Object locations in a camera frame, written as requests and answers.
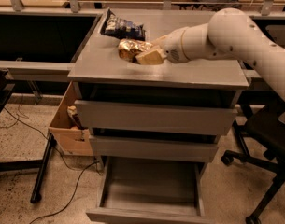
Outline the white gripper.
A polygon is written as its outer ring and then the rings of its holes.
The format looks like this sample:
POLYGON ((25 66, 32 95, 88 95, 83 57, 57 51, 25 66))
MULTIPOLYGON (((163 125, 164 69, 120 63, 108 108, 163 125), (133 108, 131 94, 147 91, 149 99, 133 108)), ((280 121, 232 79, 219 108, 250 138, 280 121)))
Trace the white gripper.
POLYGON ((171 63, 186 63, 189 59, 183 51, 182 37, 187 27, 177 29, 151 41, 154 46, 135 58, 141 65, 162 64, 165 59, 171 63))

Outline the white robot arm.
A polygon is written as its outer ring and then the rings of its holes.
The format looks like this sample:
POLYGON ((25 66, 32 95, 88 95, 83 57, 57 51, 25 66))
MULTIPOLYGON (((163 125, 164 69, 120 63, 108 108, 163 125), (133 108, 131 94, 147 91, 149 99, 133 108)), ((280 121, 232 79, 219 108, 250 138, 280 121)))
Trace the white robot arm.
POLYGON ((225 8, 209 22, 179 28, 136 56, 144 65, 196 59, 237 59, 248 64, 285 102, 285 48, 271 41, 245 12, 225 8))

